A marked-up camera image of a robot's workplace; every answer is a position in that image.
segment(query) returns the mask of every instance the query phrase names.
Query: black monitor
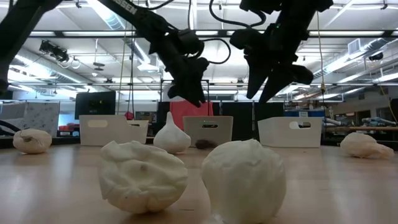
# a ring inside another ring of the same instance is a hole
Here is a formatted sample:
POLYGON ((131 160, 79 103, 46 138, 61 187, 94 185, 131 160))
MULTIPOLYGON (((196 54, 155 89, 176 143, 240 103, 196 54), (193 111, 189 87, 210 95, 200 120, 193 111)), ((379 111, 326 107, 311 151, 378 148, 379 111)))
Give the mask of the black monitor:
POLYGON ((78 93, 76 95, 75 119, 80 115, 115 114, 116 92, 78 93))

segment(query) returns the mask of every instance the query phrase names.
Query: white box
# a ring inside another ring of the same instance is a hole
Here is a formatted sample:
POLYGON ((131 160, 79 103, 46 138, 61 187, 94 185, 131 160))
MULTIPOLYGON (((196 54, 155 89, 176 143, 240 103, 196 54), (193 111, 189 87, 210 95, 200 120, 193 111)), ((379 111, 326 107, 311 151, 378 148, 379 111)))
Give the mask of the white box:
POLYGON ((322 118, 276 117, 258 121, 260 143, 270 147, 320 147, 322 118))
POLYGON ((148 121, 132 126, 123 115, 80 115, 79 120, 82 146, 104 146, 111 141, 145 144, 147 140, 148 121))

